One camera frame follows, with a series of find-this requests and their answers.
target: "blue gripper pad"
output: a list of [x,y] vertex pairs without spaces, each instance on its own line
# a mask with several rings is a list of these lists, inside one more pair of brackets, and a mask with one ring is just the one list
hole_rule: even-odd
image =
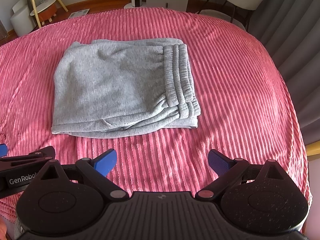
[[231,169],[236,163],[217,150],[212,149],[208,153],[208,164],[218,176],[221,176]]
[[8,154],[8,147],[5,144],[0,144],[0,157],[4,157]]
[[117,152],[109,149],[97,158],[91,160],[91,166],[103,176],[106,176],[116,165]]

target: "gray curtain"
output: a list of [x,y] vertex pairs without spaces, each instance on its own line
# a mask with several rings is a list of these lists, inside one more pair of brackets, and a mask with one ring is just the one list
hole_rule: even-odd
[[284,78],[305,145],[320,140],[320,0],[264,0],[249,33]]

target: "white cylindrical stool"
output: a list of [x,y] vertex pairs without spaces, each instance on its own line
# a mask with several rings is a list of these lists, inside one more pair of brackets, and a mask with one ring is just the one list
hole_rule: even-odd
[[30,16],[28,5],[25,5],[16,11],[16,13],[11,17],[10,21],[19,37],[31,33],[36,27],[35,22]]

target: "screw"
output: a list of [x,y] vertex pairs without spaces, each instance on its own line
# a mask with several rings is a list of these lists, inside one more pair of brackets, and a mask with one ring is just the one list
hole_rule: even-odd
[[211,190],[200,190],[198,196],[202,198],[211,198],[213,197],[213,192]]
[[123,198],[125,196],[125,191],[123,190],[114,190],[111,191],[110,196],[113,198]]

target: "pink ribbed blanket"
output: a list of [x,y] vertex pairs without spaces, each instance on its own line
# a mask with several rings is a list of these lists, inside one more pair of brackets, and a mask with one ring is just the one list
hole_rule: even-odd
[[[120,139],[50,132],[53,74],[73,41],[156,37],[188,46],[202,111],[197,129]],[[118,162],[108,177],[129,192],[195,193],[217,178],[207,164],[212,148],[250,163],[273,158],[311,203],[306,152],[283,79],[259,41],[212,17],[160,8],[114,10],[49,25],[1,46],[0,143],[8,145],[9,156],[52,145],[62,164],[114,148]],[[18,197],[0,200],[0,214],[11,221]]]

